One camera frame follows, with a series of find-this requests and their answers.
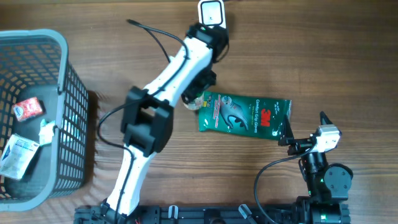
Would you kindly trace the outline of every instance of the wood grain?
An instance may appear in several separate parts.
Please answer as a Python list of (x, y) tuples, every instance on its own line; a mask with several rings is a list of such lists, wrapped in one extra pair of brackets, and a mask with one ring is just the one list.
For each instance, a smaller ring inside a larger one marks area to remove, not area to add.
[[(353, 223), (397, 223), (398, 3), (231, 1), (225, 7), (231, 49), (214, 66), (218, 84), (212, 90), (293, 100), (298, 138), (314, 132), (324, 110), (343, 132), (328, 161), (354, 171), (348, 200)], [(71, 63), (98, 96), (92, 119), (121, 104), (131, 86), (143, 87), (166, 65), (156, 43), (127, 18), (183, 37), (197, 20), (197, 4), (0, 6), (0, 29), (45, 27), (67, 38)], [(176, 41), (160, 40), (170, 54), (177, 51)], [(116, 114), (105, 124), (109, 140), (121, 142), (120, 119)], [(167, 147), (150, 166), (143, 205), (254, 203), (258, 170), (286, 156), (275, 141), (199, 133), (197, 117), (181, 103), (174, 125)], [(1, 223), (71, 223), (74, 208), (99, 204), (114, 187), (122, 152), (98, 141), (95, 149), (89, 147), (82, 189), (28, 212), (2, 213)], [(306, 194), (297, 161), (270, 169), (259, 183), (264, 203), (293, 202)]]

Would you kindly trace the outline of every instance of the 3m logo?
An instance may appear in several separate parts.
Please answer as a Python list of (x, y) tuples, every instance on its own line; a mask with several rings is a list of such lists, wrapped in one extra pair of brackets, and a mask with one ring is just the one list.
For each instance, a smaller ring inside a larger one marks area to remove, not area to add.
[(270, 123), (269, 121), (271, 120), (271, 111), (262, 109), (261, 110), (261, 126), (263, 127), (269, 127)]

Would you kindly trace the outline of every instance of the bin bottom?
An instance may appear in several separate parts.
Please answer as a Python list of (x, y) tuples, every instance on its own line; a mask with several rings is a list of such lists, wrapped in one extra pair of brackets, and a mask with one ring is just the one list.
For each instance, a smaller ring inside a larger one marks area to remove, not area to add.
[[(47, 122), (53, 121), (57, 115), (57, 85), (30, 87), (20, 93), (17, 102), (35, 96), (44, 107), (44, 114), (22, 122), (14, 118), (12, 133), (39, 142), (40, 122), (43, 119)], [(39, 147), (21, 180), (5, 178), (6, 192), (12, 198), (18, 199), (29, 199), (38, 195), (49, 179), (51, 153), (51, 144)]]

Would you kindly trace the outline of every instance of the glove package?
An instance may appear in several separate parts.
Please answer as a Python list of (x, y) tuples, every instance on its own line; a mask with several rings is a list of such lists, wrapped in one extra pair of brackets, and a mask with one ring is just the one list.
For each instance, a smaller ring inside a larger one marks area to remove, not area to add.
[(199, 131), (212, 129), (232, 134), (279, 140), (291, 100), (204, 92), (199, 109)]

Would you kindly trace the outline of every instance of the white package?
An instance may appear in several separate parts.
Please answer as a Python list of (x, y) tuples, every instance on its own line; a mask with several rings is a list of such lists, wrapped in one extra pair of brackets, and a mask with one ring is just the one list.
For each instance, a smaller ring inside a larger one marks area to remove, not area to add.
[(21, 180), (38, 148), (37, 142), (11, 135), (0, 159), (0, 175)]

